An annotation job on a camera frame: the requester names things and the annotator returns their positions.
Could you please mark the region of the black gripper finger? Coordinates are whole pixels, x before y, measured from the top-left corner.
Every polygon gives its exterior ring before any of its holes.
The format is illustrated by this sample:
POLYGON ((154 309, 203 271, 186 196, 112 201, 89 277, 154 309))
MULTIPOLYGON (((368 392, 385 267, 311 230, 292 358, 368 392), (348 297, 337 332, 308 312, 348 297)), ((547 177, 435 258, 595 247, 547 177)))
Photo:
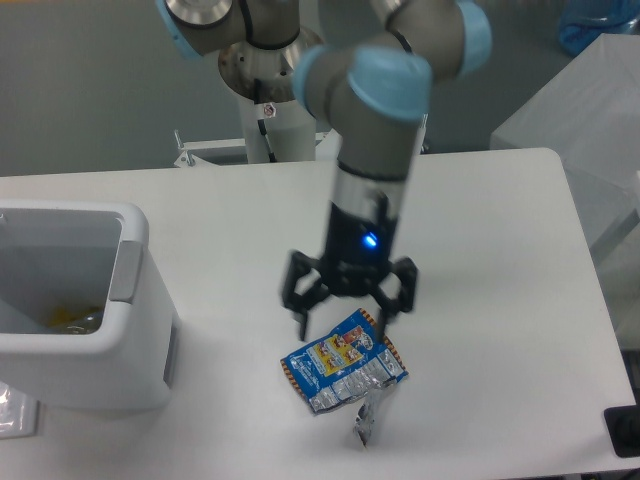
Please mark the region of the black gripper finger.
POLYGON ((300 251, 292 251, 280 295, 282 305, 292 312, 299 324, 299 340, 304 341, 310 311, 331 295, 324 283, 319 260, 300 251))
POLYGON ((379 306, 376 336, 384 337, 386 328, 395 321, 399 313, 409 313, 414 308, 416 287, 418 282, 418 268, 412 259, 402 257, 390 266, 390 273, 399 281, 396 296, 391 298, 380 284, 376 285, 370 296, 379 306))

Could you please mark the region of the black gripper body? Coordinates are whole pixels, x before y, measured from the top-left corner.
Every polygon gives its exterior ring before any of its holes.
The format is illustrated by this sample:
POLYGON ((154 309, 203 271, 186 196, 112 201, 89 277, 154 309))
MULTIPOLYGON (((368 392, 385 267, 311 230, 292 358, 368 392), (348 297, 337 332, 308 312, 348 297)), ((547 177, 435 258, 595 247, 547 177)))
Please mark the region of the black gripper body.
POLYGON ((318 263, 322 284, 331 296, 388 298, 381 283, 391 273, 389 256, 398 223, 388 216, 389 207, 389 200, 377 199, 374 217, 365 219, 331 205, 318 263))

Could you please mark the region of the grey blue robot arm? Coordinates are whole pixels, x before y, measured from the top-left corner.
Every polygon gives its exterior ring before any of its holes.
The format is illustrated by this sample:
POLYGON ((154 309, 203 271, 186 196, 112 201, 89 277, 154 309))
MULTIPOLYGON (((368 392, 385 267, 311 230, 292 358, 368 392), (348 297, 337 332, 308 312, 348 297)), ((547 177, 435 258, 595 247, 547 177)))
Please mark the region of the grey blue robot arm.
POLYGON ((385 328, 414 305, 418 271, 392 260, 394 235, 434 83, 480 68, 491 27, 472 1, 375 1, 383 30, 351 48, 315 46, 293 68, 292 93, 342 138, 319 258, 290 255, 283 306, 306 324, 329 297, 371 297, 385 328))

